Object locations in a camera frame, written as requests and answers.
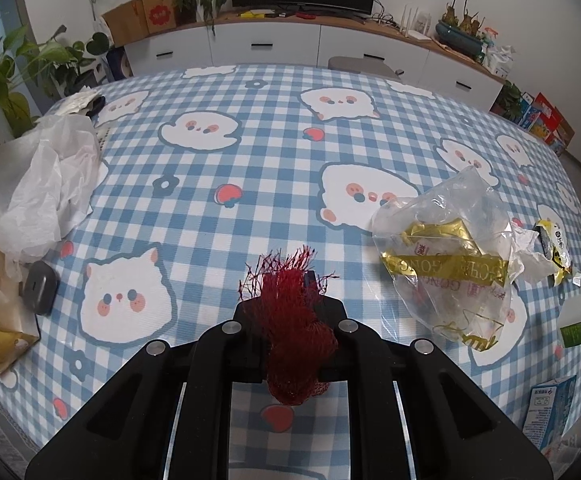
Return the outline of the brown cardboard box red flower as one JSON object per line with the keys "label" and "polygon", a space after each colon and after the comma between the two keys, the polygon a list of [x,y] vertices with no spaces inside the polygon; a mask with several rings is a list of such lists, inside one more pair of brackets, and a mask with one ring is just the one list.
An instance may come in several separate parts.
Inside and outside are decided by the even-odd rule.
{"label": "brown cardboard box red flower", "polygon": [[130,0],[103,14],[115,47],[176,28],[173,0]]}

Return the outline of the green pothos plant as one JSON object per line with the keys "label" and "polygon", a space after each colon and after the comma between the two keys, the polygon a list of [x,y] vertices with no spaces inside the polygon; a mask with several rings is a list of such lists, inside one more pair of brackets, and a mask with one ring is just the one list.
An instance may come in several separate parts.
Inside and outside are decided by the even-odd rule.
{"label": "green pothos plant", "polygon": [[58,37],[64,32],[66,28],[60,26],[42,44],[29,40],[24,26],[0,36],[0,111],[14,138],[36,123],[28,99],[18,87],[32,82],[46,93],[59,89],[71,96],[97,84],[94,63],[110,50],[108,36],[94,32],[88,41],[62,44]]}

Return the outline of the clear bag gold ribbon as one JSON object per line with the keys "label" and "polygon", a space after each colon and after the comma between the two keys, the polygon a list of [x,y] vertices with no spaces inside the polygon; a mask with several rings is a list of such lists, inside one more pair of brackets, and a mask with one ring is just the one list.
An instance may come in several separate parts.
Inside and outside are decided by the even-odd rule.
{"label": "clear bag gold ribbon", "polygon": [[476,169],[410,200],[389,200],[371,219],[371,234],[413,318],[476,351],[499,342],[511,303],[513,228]]}

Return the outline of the blue checkered tablecloth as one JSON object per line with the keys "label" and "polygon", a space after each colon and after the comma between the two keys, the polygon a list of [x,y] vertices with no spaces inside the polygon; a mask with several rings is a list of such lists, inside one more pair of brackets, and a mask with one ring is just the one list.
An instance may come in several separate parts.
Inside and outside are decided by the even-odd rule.
{"label": "blue checkered tablecloth", "polygon": [[[198,340],[233,317],[248,266],[304,245],[348,318],[397,344],[432,341],[521,432],[531,388],[553,379],[577,376],[565,429],[581,414],[581,346],[565,348],[557,327],[581,292],[581,203],[544,142],[424,90],[319,68],[176,70],[102,92],[89,214],[38,259],[58,274],[56,298],[40,340],[0,375],[0,401],[38,452],[145,344]],[[580,273],[557,287],[511,283],[499,342],[485,351],[409,314],[371,234],[380,206],[466,168],[511,224],[559,222]],[[226,479],[353,479],[345,382],[281,404],[266,382],[270,344],[254,323],[252,333],[263,378],[234,382]]]}

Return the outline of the yellow white snack wrapper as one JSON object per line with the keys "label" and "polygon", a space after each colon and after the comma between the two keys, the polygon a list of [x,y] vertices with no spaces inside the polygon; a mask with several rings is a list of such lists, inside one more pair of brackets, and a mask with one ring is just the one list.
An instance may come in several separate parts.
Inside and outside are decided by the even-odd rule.
{"label": "yellow white snack wrapper", "polygon": [[549,274],[549,284],[557,287],[563,281],[574,282],[579,278],[580,273],[573,265],[563,226],[553,220],[540,219],[535,222],[534,229],[539,233],[545,258],[555,266]]}

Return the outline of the blue white milk carton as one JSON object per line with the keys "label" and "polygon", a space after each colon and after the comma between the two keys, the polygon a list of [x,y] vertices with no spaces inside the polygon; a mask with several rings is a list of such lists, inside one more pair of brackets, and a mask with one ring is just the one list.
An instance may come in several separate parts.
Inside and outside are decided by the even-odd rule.
{"label": "blue white milk carton", "polygon": [[553,379],[530,390],[522,433],[544,451],[563,434],[575,396],[577,376]]}

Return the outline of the colourful boxes on floor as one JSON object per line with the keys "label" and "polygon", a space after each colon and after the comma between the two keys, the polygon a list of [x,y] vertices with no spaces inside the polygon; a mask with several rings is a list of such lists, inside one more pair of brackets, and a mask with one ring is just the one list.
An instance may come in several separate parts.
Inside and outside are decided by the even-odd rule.
{"label": "colourful boxes on floor", "polygon": [[542,93],[531,96],[523,92],[520,98],[521,115],[517,125],[549,146],[557,156],[565,151],[575,136],[569,122]]}

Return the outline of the dark grey computer mouse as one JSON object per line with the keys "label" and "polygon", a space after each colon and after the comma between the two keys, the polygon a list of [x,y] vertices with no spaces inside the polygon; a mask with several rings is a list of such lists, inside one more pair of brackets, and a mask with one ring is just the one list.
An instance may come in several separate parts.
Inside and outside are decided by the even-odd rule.
{"label": "dark grey computer mouse", "polygon": [[43,260],[34,262],[29,268],[21,292],[24,306],[36,315],[49,315],[58,285],[58,274],[49,264]]}

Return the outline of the crumpled white tissue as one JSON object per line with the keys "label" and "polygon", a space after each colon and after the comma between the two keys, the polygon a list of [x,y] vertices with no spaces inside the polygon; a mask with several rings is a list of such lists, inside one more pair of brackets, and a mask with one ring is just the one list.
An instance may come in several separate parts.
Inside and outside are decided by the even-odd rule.
{"label": "crumpled white tissue", "polygon": [[511,224],[513,239],[511,240],[511,260],[509,260],[509,276],[511,282],[523,281],[537,284],[555,274],[558,270],[555,263],[545,257],[543,252],[535,250],[539,241],[539,233],[521,228],[517,223]]}

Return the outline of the white spray bottle bag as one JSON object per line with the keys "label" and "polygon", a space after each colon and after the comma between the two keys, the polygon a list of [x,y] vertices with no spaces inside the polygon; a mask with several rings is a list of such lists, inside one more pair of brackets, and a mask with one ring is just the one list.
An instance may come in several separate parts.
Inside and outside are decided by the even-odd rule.
{"label": "white spray bottle bag", "polygon": [[485,47],[483,66],[494,76],[507,79],[514,65],[516,50],[513,46],[497,43],[499,33],[491,27],[484,27],[482,40]]}

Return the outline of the white plastic bag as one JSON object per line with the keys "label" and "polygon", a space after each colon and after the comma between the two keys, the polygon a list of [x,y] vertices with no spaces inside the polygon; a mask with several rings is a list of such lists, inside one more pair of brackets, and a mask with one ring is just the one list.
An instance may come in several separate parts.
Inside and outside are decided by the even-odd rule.
{"label": "white plastic bag", "polygon": [[44,257],[89,214],[102,152],[92,120],[45,116],[0,146],[0,252]]}

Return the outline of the blue bonsai planter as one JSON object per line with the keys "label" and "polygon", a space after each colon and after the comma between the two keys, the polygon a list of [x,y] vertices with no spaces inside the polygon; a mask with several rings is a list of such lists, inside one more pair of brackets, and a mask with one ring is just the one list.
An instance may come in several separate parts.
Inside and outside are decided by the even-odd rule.
{"label": "blue bonsai planter", "polygon": [[468,0],[464,0],[461,9],[457,8],[457,0],[451,0],[445,4],[445,11],[435,24],[435,36],[443,46],[479,61],[485,52],[483,22],[478,12],[469,12]]}

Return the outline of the red mesh net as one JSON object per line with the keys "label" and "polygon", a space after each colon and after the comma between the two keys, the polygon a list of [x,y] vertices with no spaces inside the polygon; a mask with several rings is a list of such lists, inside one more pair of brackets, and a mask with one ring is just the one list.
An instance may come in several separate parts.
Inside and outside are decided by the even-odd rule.
{"label": "red mesh net", "polygon": [[315,250],[304,245],[292,254],[269,252],[248,266],[238,293],[256,333],[269,344],[266,382],[278,402],[296,406],[329,387],[319,369],[338,349],[333,329],[316,308],[328,278],[313,272]]}

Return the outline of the white tv cabinet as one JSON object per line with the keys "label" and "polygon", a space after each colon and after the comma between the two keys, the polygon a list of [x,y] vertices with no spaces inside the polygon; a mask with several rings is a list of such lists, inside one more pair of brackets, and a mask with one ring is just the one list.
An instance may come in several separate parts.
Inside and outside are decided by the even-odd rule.
{"label": "white tv cabinet", "polygon": [[224,13],[213,27],[202,22],[124,47],[134,75],[228,64],[325,67],[331,58],[383,62],[412,84],[489,110],[504,79],[431,39],[418,40],[372,21],[319,16],[243,18]]}

